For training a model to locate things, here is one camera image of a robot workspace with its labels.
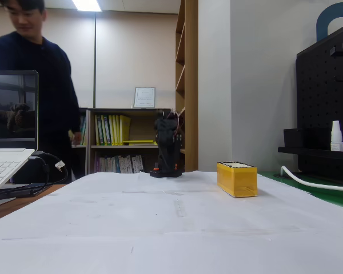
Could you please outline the person's left hand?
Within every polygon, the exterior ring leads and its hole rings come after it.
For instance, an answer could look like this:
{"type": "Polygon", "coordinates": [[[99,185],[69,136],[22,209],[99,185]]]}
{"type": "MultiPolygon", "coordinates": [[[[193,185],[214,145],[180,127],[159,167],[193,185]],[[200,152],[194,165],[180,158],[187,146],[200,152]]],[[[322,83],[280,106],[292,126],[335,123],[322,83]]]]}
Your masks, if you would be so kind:
{"type": "Polygon", "coordinates": [[[82,133],[81,132],[72,132],[68,131],[68,136],[72,146],[79,146],[82,143],[82,133]]]}

